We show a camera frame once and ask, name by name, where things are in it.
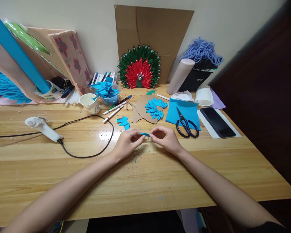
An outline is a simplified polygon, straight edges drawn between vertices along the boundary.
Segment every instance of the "wooden table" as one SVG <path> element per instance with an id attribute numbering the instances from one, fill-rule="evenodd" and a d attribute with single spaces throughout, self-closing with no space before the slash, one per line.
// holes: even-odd
<path id="1" fill-rule="evenodd" d="M 157 94 L 169 97 L 166 85 L 157 87 Z M 125 97 L 139 95 L 147 89 L 122 89 Z M 107 107 L 101 104 L 100 115 Z M 164 109 L 160 125 L 165 122 L 168 108 Z M 24 124 L 32 116 L 42 116 L 60 126 L 68 121 L 88 116 L 81 105 L 62 104 L 0 106 L 0 135 L 35 132 Z M 95 162 L 110 152 L 124 127 L 116 118 L 132 119 L 132 109 L 122 109 L 111 119 L 114 135 L 109 147 L 100 156 L 75 159 L 62 147 L 44 135 L 0 139 L 0 227 L 5 226 L 18 213 L 45 191 L 79 169 Z M 155 125 L 144 119 L 131 123 L 142 132 L 149 133 Z M 190 153 L 234 182 L 257 201 L 291 198 L 291 186 L 256 149 L 236 126 L 242 137 L 212 139 L 202 128 L 197 139 L 185 139 L 177 132 L 180 143 Z M 111 125 L 98 117 L 58 130 L 64 136 L 67 150 L 78 156 L 99 152 L 111 135 Z M 64 219 L 84 219 L 155 211 L 185 209 L 215 205 L 198 181 L 171 154 L 147 139 L 131 156 L 108 171 L 86 193 Z"/>

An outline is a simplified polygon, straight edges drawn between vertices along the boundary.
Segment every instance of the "black phone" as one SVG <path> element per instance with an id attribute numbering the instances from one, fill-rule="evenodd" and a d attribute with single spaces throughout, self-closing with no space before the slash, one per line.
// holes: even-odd
<path id="1" fill-rule="evenodd" d="M 213 129 L 217 132 L 221 138 L 229 138 L 236 136 L 234 131 L 227 125 L 222 117 L 211 107 L 202 108 L 201 113 L 204 115 L 206 120 L 210 123 Z"/>

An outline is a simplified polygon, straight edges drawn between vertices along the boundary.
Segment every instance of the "blue yarn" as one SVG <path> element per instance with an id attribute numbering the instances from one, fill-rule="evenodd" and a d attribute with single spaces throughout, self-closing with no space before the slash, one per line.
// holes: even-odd
<path id="1" fill-rule="evenodd" d="M 29 103 L 31 99 L 28 99 L 21 90 L 4 74 L 0 72 L 0 95 L 5 98 L 17 100 L 18 104 Z"/>
<path id="2" fill-rule="evenodd" d="M 196 39 L 194 43 L 189 46 L 180 60 L 183 58 L 192 59 L 195 63 L 203 59 L 209 59 L 215 66 L 219 66 L 223 62 L 223 57 L 218 56 L 214 51 L 214 43 L 208 42 L 201 37 Z"/>

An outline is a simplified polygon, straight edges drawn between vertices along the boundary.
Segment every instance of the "scissors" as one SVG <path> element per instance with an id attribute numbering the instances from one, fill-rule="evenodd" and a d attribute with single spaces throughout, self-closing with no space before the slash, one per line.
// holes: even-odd
<path id="1" fill-rule="evenodd" d="M 179 133 L 182 137 L 184 137 L 184 138 L 189 138 L 190 136 L 191 136 L 192 138 L 197 138 L 197 137 L 199 136 L 199 130 L 198 130 L 198 128 L 196 127 L 196 125 L 195 125 L 192 121 L 190 121 L 190 120 L 187 121 L 187 120 L 183 117 L 183 115 L 181 114 L 181 112 L 179 111 L 178 108 L 177 108 L 177 110 L 178 110 L 179 117 L 180 117 L 180 120 L 177 120 L 177 124 L 176 124 L 178 133 Z M 185 129 L 185 131 L 187 132 L 188 135 L 185 135 L 185 134 L 181 133 L 181 131 L 180 131 L 180 129 L 179 129 L 179 122 L 181 122 L 182 126 L 184 127 L 184 129 Z M 193 134 L 192 134 L 188 122 L 191 123 L 191 124 L 193 125 L 193 127 L 195 128 L 195 130 L 196 130 L 196 135 L 193 135 Z"/>

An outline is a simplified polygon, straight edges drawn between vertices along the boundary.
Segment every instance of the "white glue gun stand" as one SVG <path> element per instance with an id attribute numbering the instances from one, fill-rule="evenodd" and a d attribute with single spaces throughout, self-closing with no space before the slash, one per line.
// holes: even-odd
<path id="1" fill-rule="evenodd" d="M 59 135 L 50 126 L 48 126 L 48 124 L 42 118 L 36 116 L 30 117 L 25 120 L 25 124 L 31 128 L 36 128 L 54 142 L 57 142 L 59 139 L 63 138 L 63 136 Z"/>

